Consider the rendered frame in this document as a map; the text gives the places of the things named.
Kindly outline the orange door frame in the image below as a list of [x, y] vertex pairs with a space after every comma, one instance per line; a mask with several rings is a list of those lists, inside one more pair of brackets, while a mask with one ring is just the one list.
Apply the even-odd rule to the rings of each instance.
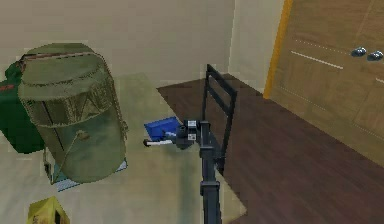
[[281, 53], [281, 48], [282, 48], [282, 43], [285, 38], [290, 14], [291, 14], [291, 8], [293, 5], [293, 0], [284, 0], [284, 4], [282, 7], [282, 12], [278, 24], [278, 29], [276, 33], [276, 38], [274, 41], [274, 46], [273, 46], [273, 51], [272, 51], [272, 56], [269, 64], [269, 70], [267, 74], [267, 79], [265, 83], [265, 88], [264, 88], [264, 93], [263, 93], [263, 98], [264, 99], [269, 99], [271, 92], [272, 92], [272, 87], [273, 87], [273, 82], [275, 78], [275, 73], [277, 70], [277, 65]]

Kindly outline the dark green bag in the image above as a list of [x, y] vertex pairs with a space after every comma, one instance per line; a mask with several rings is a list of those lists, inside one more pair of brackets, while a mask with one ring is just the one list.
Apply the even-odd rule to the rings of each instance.
[[18, 153], [30, 154], [45, 148], [37, 128], [18, 97], [22, 69], [18, 61], [5, 71], [0, 81], [0, 131]]

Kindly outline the yellow box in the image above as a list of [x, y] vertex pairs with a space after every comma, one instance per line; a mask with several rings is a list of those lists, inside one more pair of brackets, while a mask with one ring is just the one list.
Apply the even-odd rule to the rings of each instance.
[[70, 219], [55, 196], [29, 206], [26, 224], [70, 224]]

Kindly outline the olive green duffel bag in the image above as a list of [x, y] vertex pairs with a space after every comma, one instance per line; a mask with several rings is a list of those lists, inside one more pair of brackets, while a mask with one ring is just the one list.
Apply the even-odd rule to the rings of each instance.
[[51, 43], [21, 59], [18, 96], [59, 170], [90, 183], [125, 159], [127, 124], [104, 58], [83, 43]]

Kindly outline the blue box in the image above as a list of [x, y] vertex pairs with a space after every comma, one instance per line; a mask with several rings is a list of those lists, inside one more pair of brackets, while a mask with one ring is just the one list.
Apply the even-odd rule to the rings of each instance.
[[152, 121], [144, 125], [152, 141], [161, 140], [166, 132], [175, 133], [180, 122], [175, 116]]

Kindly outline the brown wooden door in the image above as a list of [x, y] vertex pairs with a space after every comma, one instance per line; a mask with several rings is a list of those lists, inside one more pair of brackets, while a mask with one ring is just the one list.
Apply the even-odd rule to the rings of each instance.
[[384, 167], [384, 57], [367, 60], [377, 50], [384, 0], [293, 0], [271, 99]]

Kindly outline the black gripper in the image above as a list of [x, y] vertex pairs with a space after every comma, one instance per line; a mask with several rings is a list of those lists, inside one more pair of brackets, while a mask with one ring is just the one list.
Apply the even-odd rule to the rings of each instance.
[[161, 141], [150, 141], [148, 139], [144, 139], [143, 144], [146, 147], [168, 145], [174, 144], [171, 139], [175, 139], [175, 144], [179, 149], [184, 150], [189, 147], [188, 130], [185, 125], [180, 125], [176, 133], [164, 131], [162, 139], [163, 140]]

